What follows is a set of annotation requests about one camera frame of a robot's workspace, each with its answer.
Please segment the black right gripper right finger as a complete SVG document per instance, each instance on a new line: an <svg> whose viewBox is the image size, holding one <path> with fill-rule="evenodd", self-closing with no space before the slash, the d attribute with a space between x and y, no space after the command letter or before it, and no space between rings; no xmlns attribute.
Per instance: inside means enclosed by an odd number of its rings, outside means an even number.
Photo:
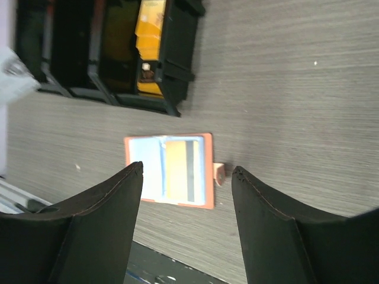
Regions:
<svg viewBox="0 0 379 284"><path fill-rule="evenodd" d="M304 204L243 167L232 195L248 283L377 283L378 210L343 217Z"/></svg>

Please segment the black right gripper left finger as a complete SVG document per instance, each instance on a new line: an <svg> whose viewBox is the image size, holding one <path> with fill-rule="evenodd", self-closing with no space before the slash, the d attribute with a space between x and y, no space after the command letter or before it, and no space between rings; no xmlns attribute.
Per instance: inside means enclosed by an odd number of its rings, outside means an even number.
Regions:
<svg viewBox="0 0 379 284"><path fill-rule="evenodd" d="M142 186L142 162L56 204L1 182L1 282L123 283Z"/></svg>

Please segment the pink leather card holder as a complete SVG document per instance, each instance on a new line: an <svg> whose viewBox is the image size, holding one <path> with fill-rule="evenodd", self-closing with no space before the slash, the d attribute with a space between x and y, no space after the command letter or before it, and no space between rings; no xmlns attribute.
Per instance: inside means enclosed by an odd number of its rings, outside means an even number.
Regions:
<svg viewBox="0 0 379 284"><path fill-rule="evenodd" d="M126 137L124 146L127 164L143 163L143 201L214 208L225 169L213 160L210 133Z"/></svg>

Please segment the gold credit card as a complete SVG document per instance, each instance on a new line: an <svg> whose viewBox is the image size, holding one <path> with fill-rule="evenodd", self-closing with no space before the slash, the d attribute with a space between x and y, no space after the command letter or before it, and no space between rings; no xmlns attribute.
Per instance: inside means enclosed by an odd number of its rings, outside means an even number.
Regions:
<svg viewBox="0 0 379 284"><path fill-rule="evenodd" d="M197 141L170 140L165 143L166 197L172 202L195 202L195 170L199 158Z"/></svg>

